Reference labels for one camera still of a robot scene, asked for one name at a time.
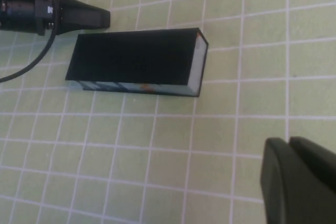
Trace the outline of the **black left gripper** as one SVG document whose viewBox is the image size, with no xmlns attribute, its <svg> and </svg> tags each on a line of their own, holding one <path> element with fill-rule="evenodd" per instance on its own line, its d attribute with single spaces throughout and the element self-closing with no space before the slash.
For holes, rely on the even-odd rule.
<svg viewBox="0 0 336 224">
<path fill-rule="evenodd" d="M 57 0 L 56 35 L 110 27 L 110 12 L 78 0 Z M 1 0 L 1 30 L 43 36 L 55 24 L 52 0 Z"/>
</svg>

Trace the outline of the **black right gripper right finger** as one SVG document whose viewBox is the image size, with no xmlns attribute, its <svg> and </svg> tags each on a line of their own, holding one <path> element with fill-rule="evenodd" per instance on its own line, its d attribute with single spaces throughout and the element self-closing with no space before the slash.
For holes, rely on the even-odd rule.
<svg viewBox="0 0 336 224">
<path fill-rule="evenodd" d="M 306 193 L 314 197 L 309 207 L 312 223 L 335 223 L 335 153 L 299 136 L 291 137 L 289 145 L 312 174 Z"/>
</svg>

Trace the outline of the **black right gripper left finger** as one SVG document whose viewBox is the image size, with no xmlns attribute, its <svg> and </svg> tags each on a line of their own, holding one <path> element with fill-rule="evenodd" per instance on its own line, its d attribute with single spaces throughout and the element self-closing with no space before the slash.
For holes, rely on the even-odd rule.
<svg viewBox="0 0 336 224">
<path fill-rule="evenodd" d="M 326 186 L 311 165 L 326 149 L 308 139 L 266 139 L 260 185 L 267 223 L 325 223 Z"/>
</svg>

